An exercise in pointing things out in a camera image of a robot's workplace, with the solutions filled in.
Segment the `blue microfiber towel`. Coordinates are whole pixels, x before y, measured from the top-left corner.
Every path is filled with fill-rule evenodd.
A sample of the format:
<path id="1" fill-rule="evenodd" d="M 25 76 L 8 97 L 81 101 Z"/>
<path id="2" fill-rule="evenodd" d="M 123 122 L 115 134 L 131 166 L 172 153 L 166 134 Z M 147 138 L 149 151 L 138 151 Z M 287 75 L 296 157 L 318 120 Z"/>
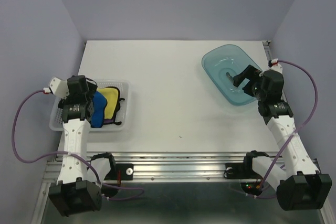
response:
<path id="1" fill-rule="evenodd" d="M 106 106 L 106 98 L 100 92 L 96 91 L 93 97 L 94 112 L 91 120 L 92 128 L 101 128 L 103 126 Z"/>

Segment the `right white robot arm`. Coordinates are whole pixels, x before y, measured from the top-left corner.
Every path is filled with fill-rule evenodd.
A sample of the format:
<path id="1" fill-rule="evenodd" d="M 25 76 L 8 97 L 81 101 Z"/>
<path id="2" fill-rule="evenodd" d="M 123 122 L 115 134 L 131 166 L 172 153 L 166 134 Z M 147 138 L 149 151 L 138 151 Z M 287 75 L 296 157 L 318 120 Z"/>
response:
<path id="1" fill-rule="evenodd" d="M 331 177 L 323 174 L 310 159 L 298 134 L 293 112 L 282 98 L 284 78 L 282 66 L 272 63 L 261 71 L 248 65 L 233 77 L 233 85 L 258 101 L 258 112 L 272 133 L 279 151 L 274 158 L 264 152 L 246 154 L 241 170 L 244 175 L 261 178 L 254 197 L 262 194 L 264 183 L 276 192 L 280 207 L 285 211 L 321 209 L 332 186 Z"/>

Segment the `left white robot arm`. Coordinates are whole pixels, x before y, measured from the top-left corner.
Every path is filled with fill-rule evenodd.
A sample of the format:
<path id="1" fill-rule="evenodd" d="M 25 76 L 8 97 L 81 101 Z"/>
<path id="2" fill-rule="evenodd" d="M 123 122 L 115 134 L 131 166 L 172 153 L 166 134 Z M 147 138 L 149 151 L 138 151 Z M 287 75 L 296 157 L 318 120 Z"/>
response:
<path id="1" fill-rule="evenodd" d="M 52 77 L 49 88 L 61 98 L 65 143 L 60 174 L 48 197 L 62 216 L 99 211 L 102 182 L 116 175 L 117 166 L 108 152 L 95 155 L 90 162 L 86 160 L 97 85 L 85 76 L 73 76 L 66 81 Z"/>

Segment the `teal translucent plastic tray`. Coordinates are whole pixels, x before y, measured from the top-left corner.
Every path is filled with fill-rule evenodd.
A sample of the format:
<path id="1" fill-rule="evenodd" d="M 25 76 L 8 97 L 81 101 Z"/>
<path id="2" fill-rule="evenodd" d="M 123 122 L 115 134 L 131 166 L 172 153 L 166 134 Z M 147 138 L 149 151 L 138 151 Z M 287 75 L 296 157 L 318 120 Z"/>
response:
<path id="1" fill-rule="evenodd" d="M 232 78 L 243 72 L 248 65 L 260 69 L 245 51 L 232 44 L 215 48 L 202 58 L 202 67 L 209 78 L 227 101 L 235 106 L 247 105 L 256 100 L 242 90 L 248 83 L 247 79 L 238 88 L 232 83 Z"/>

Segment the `purple microfiber towel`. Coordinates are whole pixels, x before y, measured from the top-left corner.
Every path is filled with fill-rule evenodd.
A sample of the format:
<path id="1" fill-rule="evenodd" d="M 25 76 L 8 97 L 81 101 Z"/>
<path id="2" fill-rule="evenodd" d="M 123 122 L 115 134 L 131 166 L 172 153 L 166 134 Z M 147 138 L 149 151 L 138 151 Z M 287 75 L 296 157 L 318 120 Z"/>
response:
<path id="1" fill-rule="evenodd" d="M 103 124 L 104 125 L 115 124 L 115 120 L 114 119 L 105 119 Z"/>

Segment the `white perforated plastic basket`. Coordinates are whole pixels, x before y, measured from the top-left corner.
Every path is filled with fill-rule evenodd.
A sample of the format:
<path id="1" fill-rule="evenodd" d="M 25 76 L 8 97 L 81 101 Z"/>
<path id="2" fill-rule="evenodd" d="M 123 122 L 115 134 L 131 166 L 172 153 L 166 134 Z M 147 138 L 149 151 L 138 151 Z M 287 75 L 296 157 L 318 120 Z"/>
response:
<path id="1" fill-rule="evenodd" d="M 120 98 L 124 99 L 120 101 L 120 110 L 116 113 L 114 122 L 121 122 L 120 125 L 105 124 L 101 128 L 91 128 L 91 132 L 115 132 L 124 128 L 125 123 L 128 120 L 129 112 L 129 98 L 130 98 L 130 84 L 125 80 L 107 80 L 107 79 L 95 79 L 98 88 L 115 87 L 120 91 Z M 53 131 L 63 131 L 61 113 L 62 109 L 58 107 L 61 98 L 56 97 L 51 111 L 49 127 Z"/>

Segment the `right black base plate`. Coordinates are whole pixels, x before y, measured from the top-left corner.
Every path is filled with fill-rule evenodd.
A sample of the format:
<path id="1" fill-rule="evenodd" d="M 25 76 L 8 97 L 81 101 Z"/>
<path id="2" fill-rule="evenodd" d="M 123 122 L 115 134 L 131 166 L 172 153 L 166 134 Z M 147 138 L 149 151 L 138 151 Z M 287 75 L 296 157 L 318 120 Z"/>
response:
<path id="1" fill-rule="evenodd" d="M 224 177 L 227 179 L 248 179 L 244 163 L 225 163 Z"/>

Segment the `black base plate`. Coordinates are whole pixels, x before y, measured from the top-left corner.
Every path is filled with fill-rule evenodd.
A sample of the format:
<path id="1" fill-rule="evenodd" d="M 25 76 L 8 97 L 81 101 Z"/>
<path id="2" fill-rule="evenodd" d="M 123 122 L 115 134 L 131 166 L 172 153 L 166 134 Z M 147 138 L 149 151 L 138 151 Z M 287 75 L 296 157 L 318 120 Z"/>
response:
<path id="1" fill-rule="evenodd" d="M 244 163 L 225 163 L 224 177 L 227 179 L 248 179 Z"/>
<path id="2" fill-rule="evenodd" d="M 117 163 L 106 174 L 104 180 L 131 181 L 133 180 L 134 165 L 131 163 Z"/>

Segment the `aluminium extrusion rail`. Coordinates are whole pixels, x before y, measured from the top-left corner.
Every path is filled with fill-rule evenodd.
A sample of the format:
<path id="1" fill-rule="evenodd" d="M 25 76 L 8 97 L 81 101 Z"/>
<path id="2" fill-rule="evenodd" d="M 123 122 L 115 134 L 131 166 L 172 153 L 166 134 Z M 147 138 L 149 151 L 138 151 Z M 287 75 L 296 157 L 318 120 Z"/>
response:
<path id="1" fill-rule="evenodd" d="M 245 152 L 135 153 L 115 152 L 117 164 L 133 164 L 128 183 L 227 182 L 226 163 L 240 163 Z"/>

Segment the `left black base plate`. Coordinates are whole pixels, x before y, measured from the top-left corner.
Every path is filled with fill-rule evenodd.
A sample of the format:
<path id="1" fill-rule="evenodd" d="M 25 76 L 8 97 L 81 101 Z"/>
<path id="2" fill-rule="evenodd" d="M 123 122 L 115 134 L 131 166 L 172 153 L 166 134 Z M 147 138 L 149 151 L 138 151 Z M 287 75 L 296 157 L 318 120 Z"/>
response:
<path id="1" fill-rule="evenodd" d="M 134 165 L 131 163 L 117 163 L 106 174 L 104 180 L 131 181 L 133 180 Z"/>

